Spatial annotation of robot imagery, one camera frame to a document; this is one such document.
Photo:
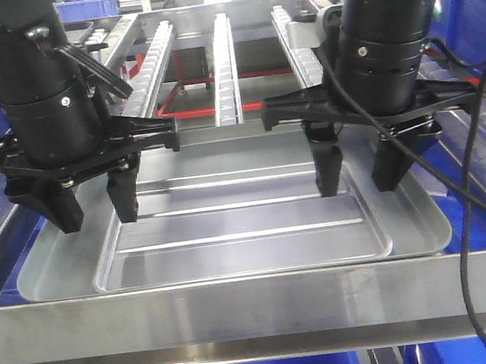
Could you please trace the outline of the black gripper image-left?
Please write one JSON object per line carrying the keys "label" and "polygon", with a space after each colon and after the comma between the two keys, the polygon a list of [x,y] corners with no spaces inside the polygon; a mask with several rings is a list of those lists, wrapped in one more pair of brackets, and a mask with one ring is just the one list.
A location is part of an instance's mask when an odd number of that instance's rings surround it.
{"label": "black gripper image-left", "polygon": [[48,166],[32,161],[14,134],[2,136],[0,175],[7,180],[5,195],[65,234],[76,233],[83,223],[83,210],[74,192],[63,188],[108,173],[106,189],[119,220],[136,222],[140,152],[156,146],[178,152],[181,147],[176,120],[113,116],[107,122],[105,138],[98,144],[76,160]]}

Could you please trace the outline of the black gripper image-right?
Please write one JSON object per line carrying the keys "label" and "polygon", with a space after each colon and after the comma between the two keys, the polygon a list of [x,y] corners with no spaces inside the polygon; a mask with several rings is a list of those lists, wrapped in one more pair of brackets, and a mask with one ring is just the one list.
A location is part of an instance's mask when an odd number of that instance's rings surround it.
{"label": "black gripper image-right", "polygon": [[[380,124],[384,128],[391,128],[455,107],[469,113],[476,103],[476,89],[466,81],[417,79],[412,95],[411,104],[400,113],[368,119],[348,100],[342,100],[338,90],[312,86],[263,100],[262,120],[267,131],[283,121],[304,121],[301,125],[311,148],[318,191],[322,197],[336,196],[343,161],[333,123],[359,126]],[[410,131],[396,136],[396,139],[417,155],[422,155],[429,145],[429,137],[424,132]],[[413,160],[388,139],[381,137],[377,144],[373,182],[380,192],[395,191]]]}

